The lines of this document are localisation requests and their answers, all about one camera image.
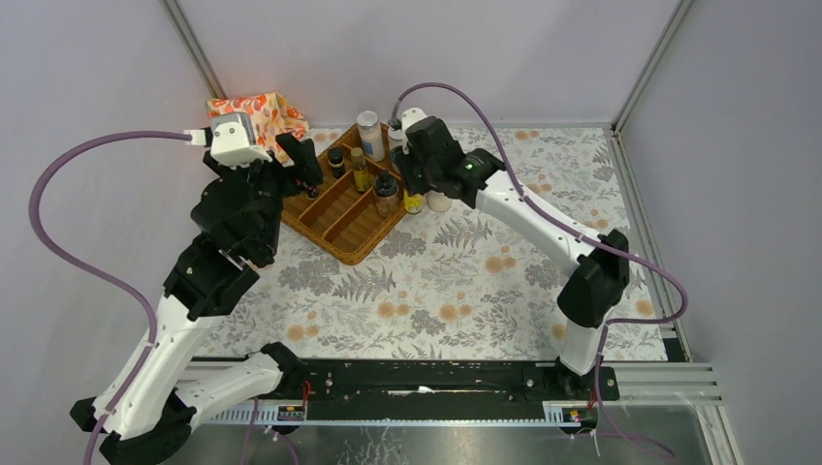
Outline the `blue label pellet jar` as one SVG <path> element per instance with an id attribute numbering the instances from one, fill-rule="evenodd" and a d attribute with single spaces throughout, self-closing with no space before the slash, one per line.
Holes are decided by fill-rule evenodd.
<path id="1" fill-rule="evenodd" d="M 364 154 L 373 162 L 382 161 L 385 147 L 377 113 L 373 110 L 362 111 L 357 115 L 356 124 Z"/>
<path id="2" fill-rule="evenodd" d="M 396 154 L 402 149 L 404 144 L 404 135 L 400 129 L 395 129 L 391 126 L 387 129 L 387 140 L 389 148 L 389 156 L 392 161 L 395 160 Z"/>

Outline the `black cap grinder bottle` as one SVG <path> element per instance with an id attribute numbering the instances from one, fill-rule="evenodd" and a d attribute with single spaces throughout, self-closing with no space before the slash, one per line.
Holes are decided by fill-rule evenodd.
<path id="1" fill-rule="evenodd" d="M 396 178 L 387 170 L 381 170 L 373 182 L 374 200 L 377 213 L 390 217 L 399 205 L 399 185 Z"/>

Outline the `yellow label sauce bottle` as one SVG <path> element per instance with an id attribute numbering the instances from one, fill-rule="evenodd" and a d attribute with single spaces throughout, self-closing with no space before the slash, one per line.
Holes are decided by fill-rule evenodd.
<path id="1" fill-rule="evenodd" d="M 359 193 L 365 193 L 370 189 L 371 180 L 364 151 L 360 147 L 354 147 L 350 156 L 356 190 Z"/>

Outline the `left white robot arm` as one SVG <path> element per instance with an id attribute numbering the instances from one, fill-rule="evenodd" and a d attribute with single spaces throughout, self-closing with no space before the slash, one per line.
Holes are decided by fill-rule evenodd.
<path id="1" fill-rule="evenodd" d="M 191 212 L 200 231 L 164 281 L 142 346 L 109 389 L 72 407 L 82 430 L 103 435 L 98 450 L 109 463 L 162 463 L 204 421 L 248 398 L 308 396 L 304 363 L 280 342 L 203 380 L 179 379 L 259 269 L 273 263 L 285 200 L 322 183 L 312 140 L 285 133 L 276 142 L 290 166 L 265 156 L 227 168 L 205 154 L 215 178 Z"/>

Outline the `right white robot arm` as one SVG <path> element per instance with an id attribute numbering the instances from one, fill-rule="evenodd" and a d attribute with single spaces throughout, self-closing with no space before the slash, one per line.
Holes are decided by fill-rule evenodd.
<path id="1" fill-rule="evenodd" d="M 567 276 L 557 299 L 567 324 L 555 383 L 565 397 L 583 397 L 594 386 L 591 370 L 605 317 L 629 281 L 628 261 L 608 250 L 627 252 L 627 237 L 581 227 L 565 232 L 551 224 L 548 215 L 565 225 L 574 222 L 514 181 L 500 158 L 481 148 L 464 151 L 443 120 L 418 108 L 405 111 L 391 126 L 403 133 L 403 146 L 393 155 L 408 191 L 436 192 L 488 214 L 529 240 Z"/>

